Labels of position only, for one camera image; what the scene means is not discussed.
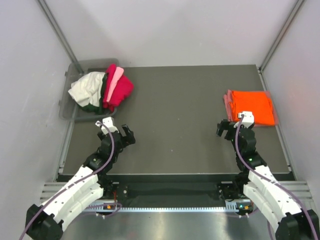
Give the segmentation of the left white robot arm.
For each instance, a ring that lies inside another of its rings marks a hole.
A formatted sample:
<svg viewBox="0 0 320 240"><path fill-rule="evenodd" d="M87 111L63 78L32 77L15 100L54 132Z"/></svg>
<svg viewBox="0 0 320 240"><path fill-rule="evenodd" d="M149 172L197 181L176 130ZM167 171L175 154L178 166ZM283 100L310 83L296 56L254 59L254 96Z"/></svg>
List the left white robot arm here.
<svg viewBox="0 0 320 240"><path fill-rule="evenodd" d="M59 240L68 226L92 203L114 196L108 172L119 154L135 144L134 132L123 124L121 131L112 117L97 121L100 146L89 155L74 176L41 205L33 204L26 212L25 229L20 238Z"/></svg>

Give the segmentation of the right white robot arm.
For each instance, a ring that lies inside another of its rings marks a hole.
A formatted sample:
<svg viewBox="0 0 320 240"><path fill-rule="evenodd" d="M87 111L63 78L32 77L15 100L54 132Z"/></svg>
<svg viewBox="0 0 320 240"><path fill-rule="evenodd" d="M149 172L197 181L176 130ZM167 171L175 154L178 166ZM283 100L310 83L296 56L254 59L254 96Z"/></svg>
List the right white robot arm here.
<svg viewBox="0 0 320 240"><path fill-rule="evenodd" d="M223 119L217 124L216 135L220 137L226 133L224 138L231 142L240 170L231 184L220 189L220 196L230 202L249 199L249 208L243 203L238 205L238 215L248 216L256 210L260 211L267 220L272 240L318 240L318 214L313 209L307 209L291 190L275 178L258 153L253 113L243 111L238 114L238 119L237 122Z"/></svg>

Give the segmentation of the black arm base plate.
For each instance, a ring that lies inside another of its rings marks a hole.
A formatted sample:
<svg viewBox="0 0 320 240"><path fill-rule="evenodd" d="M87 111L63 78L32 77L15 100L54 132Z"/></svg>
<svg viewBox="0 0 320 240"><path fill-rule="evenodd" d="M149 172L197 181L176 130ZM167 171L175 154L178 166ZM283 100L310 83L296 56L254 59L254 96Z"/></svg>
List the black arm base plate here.
<svg viewBox="0 0 320 240"><path fill-rule="evenodd" d="M243 200L235 174L109 174L124 207L218 207Z"/></svg>

